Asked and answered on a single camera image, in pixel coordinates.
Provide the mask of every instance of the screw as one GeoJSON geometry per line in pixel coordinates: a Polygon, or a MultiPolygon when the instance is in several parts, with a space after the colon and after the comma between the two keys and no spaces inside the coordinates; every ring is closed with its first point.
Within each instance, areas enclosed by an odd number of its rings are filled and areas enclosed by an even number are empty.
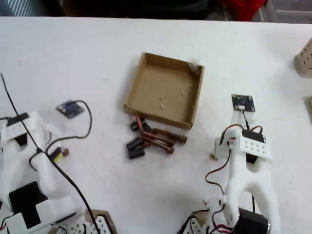
{"type": "Polygon", "coordinates": [[[152,138],[152,139],[161,140],[161,141],[167,143],[170,147],[174,146],[175,143],[176,143],[176,141],[174,139],[170,139],[170,138],[167,138],[165,136],[155,135],[155,134],[152,134],[152,133],[148,133],[146,131],[143,131],[143,135],[146,136],[146,137],[152,138]]]}
{"type": "Polygon", "coordinates": [[[174,148],[173,147],[165,146],[165,145],[161,144],[160,142],[157,142],[157,141],[155,141],[153,139],[150,139],[150,138],[148,138],[146,136],[143,136],[143,139],[144,139],[144,141],[147,141],[147,142],[149,142],[149,143],[151,143],[151,144],[153,144],[155,146],[158,146],[158,147],[164,149],[167,152],[167,154],[169,154],[169,155],[174,152],[174,148]]]}
{"type": "Polygon", "coordinates": [[[138,125],[138,128],[141,132],[143,132],[143,127],[142,127],[142,123],[141,123],[141,120],[140,120],[140,117],[138,115],[136,115],[136,122],[137,122],[137,125],[138,125]]]}
{"type": "Polygon", "coordinates": [[[158,129],[158,128],[154,128],[154,131],[159,133],[159,134],[162,134],[164,136],[172,137],[172,138],[176,139],[177,141],[179,141],[179,142],[181,142],[183,144],[185,144],[186,140],[187,140],[186,136],[180,136],[180,135],[177,135],[177,134],[174,134],[174,133],[166,132],[166,131],[158,129]]]}

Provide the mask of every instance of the open cardboard tray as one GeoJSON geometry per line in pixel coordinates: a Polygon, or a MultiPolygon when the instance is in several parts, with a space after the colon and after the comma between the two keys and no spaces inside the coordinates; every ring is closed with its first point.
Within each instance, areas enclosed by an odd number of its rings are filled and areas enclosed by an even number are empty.
{"type": "Polygon", "coordinates": [[[204,67],[143,53],[125,111],[175,127],[193,125],[204,67]]]}

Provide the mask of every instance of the white tabletop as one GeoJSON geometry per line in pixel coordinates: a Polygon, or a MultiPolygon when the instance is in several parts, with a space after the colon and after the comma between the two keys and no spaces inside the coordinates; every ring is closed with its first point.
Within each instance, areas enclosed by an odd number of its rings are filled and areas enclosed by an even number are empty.
{"type": "MultiPolygon", "coordinates": [[[[312,127],[304,97],[312,80],[300,77],[293,57],[312,36],[312,25],[144,19],[0,18],[0,71],[20,113],[38,111],[63,131],[83,133],[85,113],[66,120],[54,108],[83,99],[93,129],[70,140],[60,166],[94,209],[110,212],[118,233],[172,234],[202,200],[220,196],[205,174],[214,138],[230,124],[231,94],[252,95],[256,124],[264,127],[274,156],[273,183],[284,234],[312,228],[312,127]],[[195,61],[206,67],[188,142],[166,156],[148,149],[128,161],[135,137],[124,95],[142,52],[195,61]]],[[[1,116],[13,110],[0,87],[1,116]]],[[[225,186],[227,170],[212,176],[225,186]]],[[[250,204],[251,199],[242,201],[250,204]]]]}

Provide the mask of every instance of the red wire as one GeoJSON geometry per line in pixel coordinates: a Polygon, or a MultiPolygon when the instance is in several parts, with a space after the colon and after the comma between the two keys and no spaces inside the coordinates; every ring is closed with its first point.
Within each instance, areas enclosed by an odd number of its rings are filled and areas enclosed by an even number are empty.
{"type": "Polygon", "coordinates": [[[5,229],[5,227],[6,227],[6,223],[4,224],[4,226],[3,226],[3,227],[1,227],[1,228],[0,228],[0,231],[4,230],[4,229],[5,229]]]}
{"type": "Polygon", "coordinates": [[[259,132],[259,133],[262,133],[263,128],[262,128],[262,126],[260,126],[260,125],[251,128],[250,131],[254,131],[256,128],[260,128],[260,132],[259,132]]]}

